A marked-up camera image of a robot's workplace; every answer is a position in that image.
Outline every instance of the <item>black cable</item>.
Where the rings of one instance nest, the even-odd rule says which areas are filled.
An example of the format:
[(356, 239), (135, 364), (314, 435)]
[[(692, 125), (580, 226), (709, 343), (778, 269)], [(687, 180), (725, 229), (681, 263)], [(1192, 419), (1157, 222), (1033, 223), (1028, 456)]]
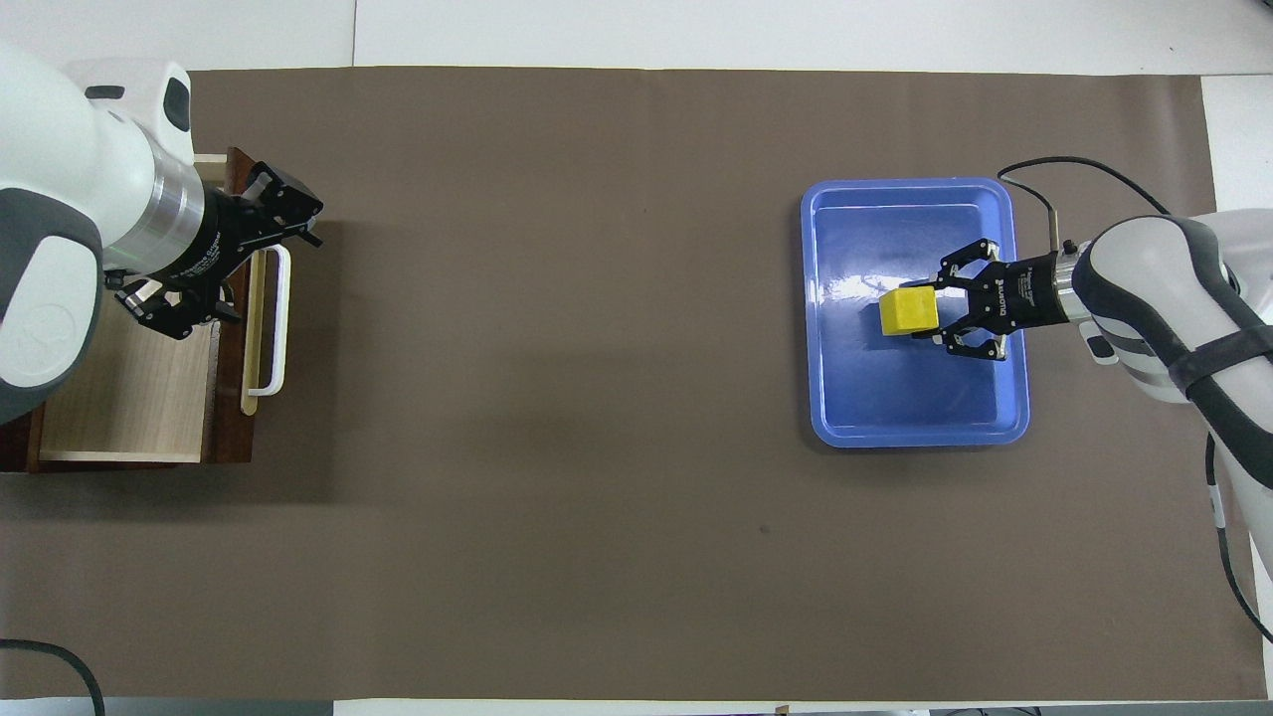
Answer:
[(1260, 618), (1255, 615), (1255, 610), (1251, 609), (1251, 604), (1246, 601), (1246, 595), (1242, 594), (1242, 587), (1237, 586), (1237, 577), (1234, 575), (1234, 561), (1228, 554), (1228, 535), (1225, 530), (1225, 506), (1220, 501), (1220, 490), (1216, 487), (1216, 438), (1207, 433), (1207, 455), (1206, 455), (1206, 470), (1207, 470), (1207, 487), (1211, 488), (1212, 494), (1212, 510), (1216, 512), (1216, 536), (1220, 539), (1220, 563), (1225, 567), (1225, 580), (1228, 581), (1228, 589), (1234, 591), (1234, 596), (1237, 598), (1239, 606), (1242, 608), (1242, 613), (1246, 618), (1255, 624), (1255, 628), (1260, 631), (1260, 634), (1273, 643), (1273, 633), (1264, 627)]
[(46, 643), (42, 641), (29, 641), (29, 640), (5, 640), (0, 638), (0, 648), (13, 648), (17, 651), (34, 651), (36, 654), (48, 654), (56, 656), (62, 661), (70, 664), (71, 669), (79, 674), (80, 679), (84, 680), (84, 685), (88, 687), (88, 697), (93, 702), (93, 716), (106, 715), (106, 701), (102, 699), (102, 687), (97, 684), (97, 677), (84, 664), (84, 660), (75, 656), (69, 648), (57, 646), (56, 643)]
[(1153, 206), (1155, 211), (1160, 214), (1171, 213), (1167, 210), (1166, 206), (1162, 205), (1161, 201), (1155, 199), (1153, 195), (1151, 195), (1148, 191), (1144, 190), (1144, 187), (1128, 178), (1127, 175), (1115, 169), (1114, 167), (1110, 167), (1109, 164), (1104, 164), (1101, 162), (1097, 162), (1096, 159), (1088, 159), (1087, 157), (1068, 157), (1068, 155), (1039, 157), (1037, 159), (1026, 159), (1025, 162), (1017, 162), (1016, 164), (1008, 164), (1007, 167), (1003, 167), (1002, 169), (999, 169), (999, 173), (995, 175), (999, 181), (1009, 183), (1030, 194), (1043, 204), (1044, 209), (1048, 210), (1048, 238), (1049, 242), (1051, 243), (1053, 251), (1060, 251), (1060, 218), (1057, 215), (1057, 208), (1051, 205), (1051, 201), (1048, 201), (1048, 197), (1045, 197), (1043, 194), (1036, 191), (1030, 185), (1020, 182), (1007, 176), (1008, 172), (1025, 169), (1027, 167), (1037, 167), (1040, 164), (1082, 164), (1085, 167), (1092, 167), (1095, 169), (1100, 169), (1108, 173), (1109, 176), (1119, 180), (1124, 185), (1127, 185), (1132, 191), (1139, 194), (1142, 199), (1144, 199), (1146, 201), (1150, 203), (1151, 206)]

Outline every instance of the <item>plastic tray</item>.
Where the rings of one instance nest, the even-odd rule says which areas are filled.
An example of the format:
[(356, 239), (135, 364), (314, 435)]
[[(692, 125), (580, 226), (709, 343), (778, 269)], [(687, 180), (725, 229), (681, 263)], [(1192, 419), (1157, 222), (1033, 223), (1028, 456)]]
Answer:
[[(885, 336), (880, 296), (936, 273), (978, 238), (1016, 259), (1012, 203), (988, 178), (827, 181), (801, 204), (813, 429), (835, 447), (1001, 445), (1030, 422), (1025, 339), (1007, 361), (947, 355), (929, 340)], [(976, 265), (970, 266), (973, 271)], [(942, 325), (966, 311), (938, 293)]]

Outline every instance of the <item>yellow cube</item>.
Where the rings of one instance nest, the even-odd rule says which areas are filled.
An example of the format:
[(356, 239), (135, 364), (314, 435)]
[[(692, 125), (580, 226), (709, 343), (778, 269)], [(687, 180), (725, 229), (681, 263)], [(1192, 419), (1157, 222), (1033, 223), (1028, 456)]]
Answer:
[(931, 285), (895, 288), (880, 297), (883, 335), (909, 335), (938, 327), (937, 290)]

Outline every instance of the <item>wooden drawer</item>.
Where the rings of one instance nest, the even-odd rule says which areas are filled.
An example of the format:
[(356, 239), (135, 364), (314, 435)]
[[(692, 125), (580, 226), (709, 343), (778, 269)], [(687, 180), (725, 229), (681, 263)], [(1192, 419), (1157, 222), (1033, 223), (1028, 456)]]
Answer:
[[(230, 148), (225, 186), (243, 191), (252, 164)], [(209, 181), (206, 171), (200, 166)], [(228, 280), (244, 319), (250, 310), (258, 315), (265, 298), (252, 294), (252, 265), (264, 268), (264, 260), (253, 259)], [(256, 283), (260, 289), (260, 278)], [(250, 461), (253, 417), (239, 404), (244, 376), (252, 385), (256, 380), (255, 347), (251, 355), (244, 352), (250, 322), (197, 326), (190, 338), (172, 340), (141, 327), (103, 296), (93, 341), (75, 373), (43, 405), (0, 426), (0, 471)]]

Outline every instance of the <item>white handle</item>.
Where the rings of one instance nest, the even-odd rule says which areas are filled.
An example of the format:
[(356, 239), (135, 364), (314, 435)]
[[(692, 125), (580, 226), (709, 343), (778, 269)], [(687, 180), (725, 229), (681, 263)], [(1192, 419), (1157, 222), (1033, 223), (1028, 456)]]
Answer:
[(279, 256), (279, 284), (274, 299), (274, 357), (270, 361), (270, 382), (264, 387), (250, 387), (253, 397), (274, 395), (283, 389), (283, 368), (288, 363), (288, 303), (292, 301), (292, 254), (283, 246), (269, 246)]

